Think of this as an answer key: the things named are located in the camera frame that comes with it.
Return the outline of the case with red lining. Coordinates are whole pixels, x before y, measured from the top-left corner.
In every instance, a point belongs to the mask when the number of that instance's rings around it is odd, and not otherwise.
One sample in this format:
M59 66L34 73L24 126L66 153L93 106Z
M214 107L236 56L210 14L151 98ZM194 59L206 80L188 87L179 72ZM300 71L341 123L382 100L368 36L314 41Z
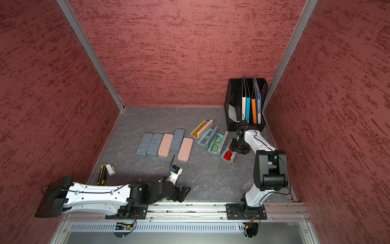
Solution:
M236 152L232 150L232 142L233 141L230 140L226 148L221 153L221 159L228 163L232 163L236 156Z

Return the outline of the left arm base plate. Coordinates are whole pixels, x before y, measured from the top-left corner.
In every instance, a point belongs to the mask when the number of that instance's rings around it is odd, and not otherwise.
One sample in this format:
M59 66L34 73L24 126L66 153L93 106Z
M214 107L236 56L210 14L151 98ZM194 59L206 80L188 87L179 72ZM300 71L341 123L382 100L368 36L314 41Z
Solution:
M108 220L145 220L149 205L126 205L121 206L117 213L112 216L105 216Z

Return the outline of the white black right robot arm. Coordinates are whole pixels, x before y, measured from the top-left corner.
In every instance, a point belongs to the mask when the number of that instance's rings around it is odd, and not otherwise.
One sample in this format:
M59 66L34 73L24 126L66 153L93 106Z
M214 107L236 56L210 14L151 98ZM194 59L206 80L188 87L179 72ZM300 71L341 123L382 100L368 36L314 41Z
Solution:
M281 195L280 190L289 186L286 154L273 147L258 128L249 125L246 120L238 123L237 136L231 143L232 152L242 155L250 151L255 153L254 183L240 200L240 215L245 219L260 217L267 197Z

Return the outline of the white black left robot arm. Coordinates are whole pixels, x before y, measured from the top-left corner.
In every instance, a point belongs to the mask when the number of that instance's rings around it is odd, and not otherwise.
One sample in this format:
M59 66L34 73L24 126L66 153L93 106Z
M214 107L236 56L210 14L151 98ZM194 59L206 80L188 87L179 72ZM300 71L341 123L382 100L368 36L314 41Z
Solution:
M190 190L170 181L93 186L65 176L47 186L34 217L56 218L73 212L90 212L104 214L107 219L144 220L149 206L163 200L183 202Z

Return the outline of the pink case with tortoise sunglasses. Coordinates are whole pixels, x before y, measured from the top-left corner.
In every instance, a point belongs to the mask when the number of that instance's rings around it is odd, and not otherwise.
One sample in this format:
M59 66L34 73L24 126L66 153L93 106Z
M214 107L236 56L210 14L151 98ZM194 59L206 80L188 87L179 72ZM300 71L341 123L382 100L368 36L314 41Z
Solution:
M173 134L164 134L157 152L159 157L168 157L170 153L171 144L173 141Z

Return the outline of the pink case with yellow glasses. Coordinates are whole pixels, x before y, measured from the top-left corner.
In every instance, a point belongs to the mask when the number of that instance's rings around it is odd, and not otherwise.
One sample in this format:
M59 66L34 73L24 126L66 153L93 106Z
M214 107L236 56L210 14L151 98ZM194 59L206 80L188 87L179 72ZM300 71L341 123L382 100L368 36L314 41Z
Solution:
M200 139L214 124L214 120L202 121L192 132L191 136Z

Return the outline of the case with clear yellow glasses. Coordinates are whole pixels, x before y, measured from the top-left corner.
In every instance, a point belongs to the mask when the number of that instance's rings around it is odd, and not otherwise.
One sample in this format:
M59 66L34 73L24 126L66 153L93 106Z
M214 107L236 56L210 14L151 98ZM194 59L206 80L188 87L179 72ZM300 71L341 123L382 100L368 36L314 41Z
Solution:
M170 150L172 150L172 151L179 151L180 150L180 147L181 147L181 144L182 144L182 141L184 138L184 134L185 134L184 129L178 128L175 130L174 136L172 139L172 143L170 146Z

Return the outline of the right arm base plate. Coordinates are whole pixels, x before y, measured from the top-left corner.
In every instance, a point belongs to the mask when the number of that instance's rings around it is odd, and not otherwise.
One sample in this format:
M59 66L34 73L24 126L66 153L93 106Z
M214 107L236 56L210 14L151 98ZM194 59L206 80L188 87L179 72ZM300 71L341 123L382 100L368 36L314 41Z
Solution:
M267 214L264 206L249 207L238 203L226 204L226 215L228 220L266 220Z

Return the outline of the grey case with black glasses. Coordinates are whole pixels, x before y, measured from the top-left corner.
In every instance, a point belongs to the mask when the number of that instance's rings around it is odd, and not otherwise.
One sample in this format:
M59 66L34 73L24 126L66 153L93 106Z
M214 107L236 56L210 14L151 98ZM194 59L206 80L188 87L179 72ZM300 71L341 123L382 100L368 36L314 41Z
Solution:
M149 147L147 149L147 152L146 152L148 157L157 157L158 156L158 150L159 150L163 136L164 135L160 134L160 133L153 134L152 140L151 140Z

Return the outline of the grey case with purple glasses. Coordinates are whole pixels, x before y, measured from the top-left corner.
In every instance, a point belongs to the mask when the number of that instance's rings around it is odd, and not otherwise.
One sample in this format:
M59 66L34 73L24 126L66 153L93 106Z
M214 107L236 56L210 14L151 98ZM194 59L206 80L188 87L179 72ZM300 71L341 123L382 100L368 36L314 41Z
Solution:
M198 145L209 148L218 134L218 126L210 128L197 142Z

